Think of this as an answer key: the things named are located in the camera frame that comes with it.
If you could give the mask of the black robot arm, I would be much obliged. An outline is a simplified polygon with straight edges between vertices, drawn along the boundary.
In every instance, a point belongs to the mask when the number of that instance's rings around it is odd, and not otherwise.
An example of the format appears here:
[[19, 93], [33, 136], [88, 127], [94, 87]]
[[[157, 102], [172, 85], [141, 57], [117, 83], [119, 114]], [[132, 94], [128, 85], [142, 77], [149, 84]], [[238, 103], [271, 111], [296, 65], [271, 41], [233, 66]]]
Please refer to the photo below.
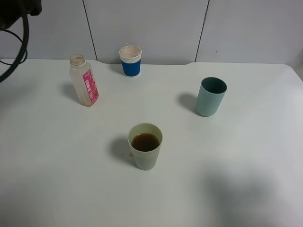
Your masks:
[[[42, 12], [41, 0], [22, 0], [25, 14], [38, 16]], [[17, 0], [0, 0], [0, 27], [10, 28], [20, 17], [22, 12]]]

